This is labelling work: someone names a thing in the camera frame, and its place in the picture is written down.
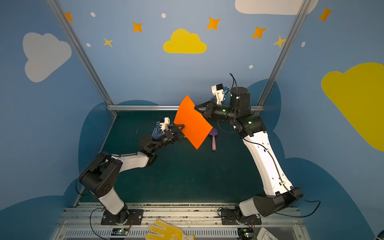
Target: spatula head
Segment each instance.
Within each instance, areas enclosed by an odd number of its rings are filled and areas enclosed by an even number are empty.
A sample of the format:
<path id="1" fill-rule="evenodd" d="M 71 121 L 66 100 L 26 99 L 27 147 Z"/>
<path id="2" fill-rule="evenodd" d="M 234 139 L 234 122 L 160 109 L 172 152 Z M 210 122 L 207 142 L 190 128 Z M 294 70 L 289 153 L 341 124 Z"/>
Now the spatula head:
<path id="1" fill-rule="evenodd" d="M 217 128 L 212 128 L 212 130 L 209 132 L 209 135 L 211 135 L 212 137 L 217 136 Z"/>

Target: green mat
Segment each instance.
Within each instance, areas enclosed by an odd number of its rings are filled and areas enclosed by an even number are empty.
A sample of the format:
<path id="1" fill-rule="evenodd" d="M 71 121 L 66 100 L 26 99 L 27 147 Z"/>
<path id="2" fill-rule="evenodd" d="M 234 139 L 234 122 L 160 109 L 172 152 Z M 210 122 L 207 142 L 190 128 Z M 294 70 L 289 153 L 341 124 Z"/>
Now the green mat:
<path id="1" fill-rule="evenodd" d="M 140 150 L 136 142 L 144 134 L 152 134 L 163 117 L 175 119 L 174 111 L 120 112 L 104 145 L 110 154 L 128 154 Z M 188 139 L 168 145 L 150 167 L 127 170 L 119 174 L 115 190 L 124 202 L 239 202 L 263 192 L 263 184 L 247 147 L 237 133 L 227 133 L 217 122 L 217 150 L 212 151 L 208 136 L 198 150 Z M 228 122 L 219 122 L 228 132 Z M 81 202 L 97 202 L 83 196 Z"/>

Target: work glove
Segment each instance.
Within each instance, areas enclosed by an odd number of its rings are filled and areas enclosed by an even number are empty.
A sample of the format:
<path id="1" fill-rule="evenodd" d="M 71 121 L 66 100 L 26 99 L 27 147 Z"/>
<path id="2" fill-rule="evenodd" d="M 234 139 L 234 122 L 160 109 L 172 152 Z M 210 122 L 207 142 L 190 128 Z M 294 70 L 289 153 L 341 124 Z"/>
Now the work glove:
<path id="1" fill-rule="evenodd" d="M 156 219 L 155 224 L 149 226 L 149 231 L 145 235 L 146 240 L 195 240 L 194 235 L 184 234 L 180 228 L 161 219 Z"/>

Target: yellow cloud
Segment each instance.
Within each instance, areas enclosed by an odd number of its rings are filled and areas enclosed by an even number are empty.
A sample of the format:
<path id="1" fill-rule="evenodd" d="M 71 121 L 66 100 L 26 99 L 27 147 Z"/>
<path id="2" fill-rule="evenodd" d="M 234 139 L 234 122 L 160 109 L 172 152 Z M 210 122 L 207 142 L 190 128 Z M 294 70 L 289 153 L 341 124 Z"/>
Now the yellow cloud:
<path id="1" fill-rule="evenodd" d="M 363 63 L 345 73 L 330 72 L 321 86 L 356 131 L 384 152 L 384 65 Z"/>
<path id="2" fill-rule="evenodd" d="M 203 53 L 207 45 L 200 41 L 196 33 L 189 33 L 185 29 L 177 29 L 172 33 L 170 41 L 163 45 L 167 53 Z"/>

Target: vertical metal post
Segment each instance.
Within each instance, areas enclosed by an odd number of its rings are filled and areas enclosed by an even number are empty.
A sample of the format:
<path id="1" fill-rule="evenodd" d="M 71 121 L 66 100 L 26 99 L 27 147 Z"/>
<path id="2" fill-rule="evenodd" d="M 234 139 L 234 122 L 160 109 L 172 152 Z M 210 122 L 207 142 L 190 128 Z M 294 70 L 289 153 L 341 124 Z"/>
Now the vertical metal post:
<path id="1" fill-rule="evenodd" d="M 296 38 L 297 34 L 299 33 L 301 26 L 303 25 L 305 17 L 307 16 L 307 10 L 308 10 L 308 6 L 310 5 L 310 3 L 311 3 L 311 0 L 303 0 L 303 2 L 301 3 L 299 12 L 297 13 L 296 18 L 293 21 L 293 24 L 291 26 L 291 29 L 288 32 L 287 38 L 286 38 L 285 43 L 284 43 L 284 45 L 280 51 L 279 57 L 276 60 L 276 63 L 272 69 L 271 75 L 269 76 L 269 78 L 265 84 L 265 87 L 263 89 L 263 92 L 260 95 L 259 101 L 257 102 L 258 106 L 264 105 L 265 100 L 266 100 L 269 92 L 271 91 L 273 84 L 276 81 L 277 75 L 279 74 L 280 69 L 281 69 L 285 59 L 287 58 L 287 55 L 288 55 L 288 53 L 289 53 L 289 51 L 293 45 L 293 42 L 295 41 L 295 38 Z"/>
<path id="2" fill-rule="evenodd" d="M 63 28 L 65 34 L 71 41 L 73 48 L 76 50 L 77 54 L 79 55 L 81 61 L 83 62 L 85 68 L 87 69 L 89 75 L 91 76 L 92 80 L 96 84 L 96 87 L 100 91 L 101 95 L 103 96 L 105 102 L 107 105 L 114 105 L 112 102 L 111 97 L 109 96 L 107 90 L 105 89 L 104 84 L 102 83 L 99 75 L 97 74 L 94 66 L 91 63 L 91 60 L 88 58 L 83 46 L 80 43 L 79 38 L 77 37 L 74 29 L 72 28 L 71 24 L 68 22 L 65 12 L 63 8 L 61 7 L 58 0 L 46 0 L 50 8 L 52 9 L 54 15 L 56 16 L 57 20 L 59 21 L 59 24 Z"/>

